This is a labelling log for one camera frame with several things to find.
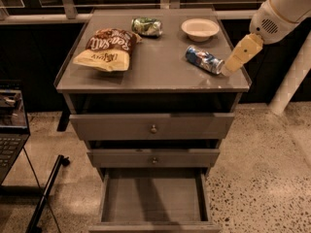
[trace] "closed drawer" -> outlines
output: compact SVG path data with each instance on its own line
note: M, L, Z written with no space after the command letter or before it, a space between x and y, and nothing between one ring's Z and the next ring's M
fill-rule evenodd
M91 150L94 167L207 167L214 166L220 154L214 150Z
M216 233L200 169L106 169L100 221L89 232Z
M223 139L233 114L71 115L81 140Z

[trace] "drawer knob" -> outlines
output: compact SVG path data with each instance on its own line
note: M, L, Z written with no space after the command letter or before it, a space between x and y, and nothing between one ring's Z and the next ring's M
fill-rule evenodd
M157 128L154 124L153 124L152 128L150 129L150 132L152 132L153 134L155 134L157 132Z
M158 163L158 159L157 158L153 158L153 164L156 165Z

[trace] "white bowl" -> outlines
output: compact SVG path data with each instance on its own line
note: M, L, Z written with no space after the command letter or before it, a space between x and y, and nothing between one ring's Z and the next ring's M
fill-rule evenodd
M207 41L220 31L219 25L209 19L194 18L183 22L182 30L195 42Z

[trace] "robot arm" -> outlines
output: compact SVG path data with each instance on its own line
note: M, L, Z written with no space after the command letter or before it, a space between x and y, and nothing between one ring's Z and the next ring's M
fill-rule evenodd
M307 17L311 16L311 0L267 0L254 14L251 34L246 35L225 61L222 73L229 76L249 62L263 45L281 41Z

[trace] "white pole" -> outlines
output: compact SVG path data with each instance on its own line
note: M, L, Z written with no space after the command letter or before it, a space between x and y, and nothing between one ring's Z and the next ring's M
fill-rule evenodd
M269 109L276 115L284 112L294 93L311 69L311 31L304 41L289 72L283 79L269 104Z

